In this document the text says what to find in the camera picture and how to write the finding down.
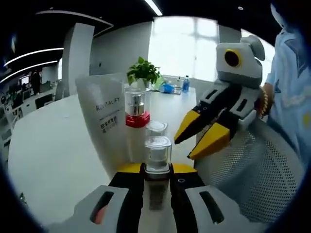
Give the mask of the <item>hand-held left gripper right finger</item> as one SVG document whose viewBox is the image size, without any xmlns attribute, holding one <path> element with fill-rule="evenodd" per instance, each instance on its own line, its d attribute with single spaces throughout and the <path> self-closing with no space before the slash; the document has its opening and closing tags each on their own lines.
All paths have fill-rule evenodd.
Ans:
<svg viewBox="0 0 311 233">
<path fill-rule="evenodd" d="M 171 165 L 170 189 L 178 233 L 243 232 L 237 203 L 217 188 L 205 185 L 189 165 Z"/>
</svg>

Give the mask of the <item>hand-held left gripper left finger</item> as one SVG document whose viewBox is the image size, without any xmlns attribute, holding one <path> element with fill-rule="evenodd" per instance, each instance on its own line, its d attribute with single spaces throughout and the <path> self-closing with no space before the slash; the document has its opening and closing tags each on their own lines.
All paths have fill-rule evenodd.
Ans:
<svg viewBox="0 0 311 233">
<path fill-rule="evenodd" d="M 118 171 L 74 208 L 74 233 L 137 233 L 143 207 L 143 166 Z"/>
</svg>

